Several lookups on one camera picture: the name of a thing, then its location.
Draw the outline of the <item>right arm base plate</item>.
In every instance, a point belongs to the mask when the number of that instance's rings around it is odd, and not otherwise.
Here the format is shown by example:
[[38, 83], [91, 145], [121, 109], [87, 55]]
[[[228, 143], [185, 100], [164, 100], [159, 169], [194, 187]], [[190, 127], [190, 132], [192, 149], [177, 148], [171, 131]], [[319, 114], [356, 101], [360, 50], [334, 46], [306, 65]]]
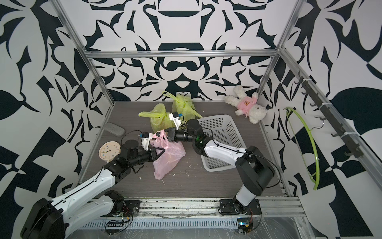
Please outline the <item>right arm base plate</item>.
[[221, 199], [219, 201], [218, 212], [223, 216], [236, 215], [255, 215], [262, 214], [260, 202], [258, 199], [253, 199], [248, 206], [243, 206], [239, 201], [234, 199]]

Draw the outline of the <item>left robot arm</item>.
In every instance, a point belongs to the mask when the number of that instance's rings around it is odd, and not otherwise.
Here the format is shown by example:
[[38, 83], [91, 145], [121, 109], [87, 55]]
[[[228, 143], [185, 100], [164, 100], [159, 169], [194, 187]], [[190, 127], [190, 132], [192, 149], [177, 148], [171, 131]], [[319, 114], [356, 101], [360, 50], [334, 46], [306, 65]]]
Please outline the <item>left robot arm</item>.
[[124, 179], [134, 166], [156, 161], [165, 147], [144, 148], [128, 140], [120, 153], [86, 182], [52, 200], [37, 201], [21, 230], [23, 239], [65, 239], [92, 220], [123, 205], [124, 198], [112, 186]]

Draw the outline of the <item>white plastic basket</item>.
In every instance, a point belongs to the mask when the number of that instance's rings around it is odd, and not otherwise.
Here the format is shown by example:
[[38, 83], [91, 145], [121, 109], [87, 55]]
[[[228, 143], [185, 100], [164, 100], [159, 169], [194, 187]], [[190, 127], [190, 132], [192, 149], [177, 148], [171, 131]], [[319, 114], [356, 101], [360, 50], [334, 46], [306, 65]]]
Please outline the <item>white plastic basket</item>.
[[[236, 127], [236, 124], [229, 115], [215, 115], [198, 119], [204, 128], [204, 133], [218, 143], [223, 143], [232, 147], [245, 149], [244, 140]], [[220, 172], [233, 169], [234, 166], [217, 158], [201, 156], [204, 168], [209, 172]]]

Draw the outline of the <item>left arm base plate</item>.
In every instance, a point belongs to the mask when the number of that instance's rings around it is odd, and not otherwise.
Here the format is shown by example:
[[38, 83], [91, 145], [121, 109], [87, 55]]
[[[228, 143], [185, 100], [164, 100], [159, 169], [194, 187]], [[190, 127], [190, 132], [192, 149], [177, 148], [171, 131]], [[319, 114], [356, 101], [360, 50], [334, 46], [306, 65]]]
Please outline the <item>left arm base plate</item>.
[[140, 211], [140, 200], [125, 200], [122, 207], [122, 216], [130, 217], [135, 216]]

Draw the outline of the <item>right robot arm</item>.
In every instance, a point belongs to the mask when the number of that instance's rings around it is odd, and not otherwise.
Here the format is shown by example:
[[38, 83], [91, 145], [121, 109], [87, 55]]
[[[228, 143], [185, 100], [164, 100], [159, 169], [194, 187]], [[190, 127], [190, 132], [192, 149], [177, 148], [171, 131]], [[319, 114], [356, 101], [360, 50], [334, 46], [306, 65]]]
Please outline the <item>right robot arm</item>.
[[185, 130], [173, 127], [164, 132], [169, 141], [191, 142], [197, 154], [235, 166], [243, 185], [234, 197], [234, 204], [242, 208], [249, 206], [268, 187], [276, 175], [276, 168], [258, 148], [251, 146], [244, 149], [223, 144], [206, 134], [205, 129], [198, 120], [191, 119]]

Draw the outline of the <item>green plastic bag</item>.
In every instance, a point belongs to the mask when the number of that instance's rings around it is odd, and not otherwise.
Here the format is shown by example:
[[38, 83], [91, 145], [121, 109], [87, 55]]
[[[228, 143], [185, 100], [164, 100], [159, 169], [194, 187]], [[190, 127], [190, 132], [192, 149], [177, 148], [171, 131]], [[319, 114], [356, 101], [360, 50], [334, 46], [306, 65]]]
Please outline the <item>green plastic bag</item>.
[[185, 121], [203, 118], [203, 116], [196, 111], [190, 96], [183, 96], [181, 94], [173, 95], [167, 91], [164, 91], [162, 95], [173, 100], [172, 112], [182, 114]]
[[164, 104], [157, 104], [150, 112], [140, 112], [139, 117], [149, 118], [152, 131], [154, 133], [175, 127], [173, 121], [169, 118], [169, 112], [167, 112]]

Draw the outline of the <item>pink plastic bag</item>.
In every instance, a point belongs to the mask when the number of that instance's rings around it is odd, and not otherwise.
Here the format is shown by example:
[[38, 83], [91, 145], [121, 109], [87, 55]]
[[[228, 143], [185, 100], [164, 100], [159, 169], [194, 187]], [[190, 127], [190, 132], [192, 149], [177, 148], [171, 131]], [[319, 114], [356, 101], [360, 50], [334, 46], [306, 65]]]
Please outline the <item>pink plastic bag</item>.
[[181, 142], [171, 142], [164, 130], [156, 132], [150, 144], [154, 148], [163, 148], [165, 151], [154, 162], [154, 177], [162, 180], [166, 174], [173, 170], [179, 161], [186, 155]]

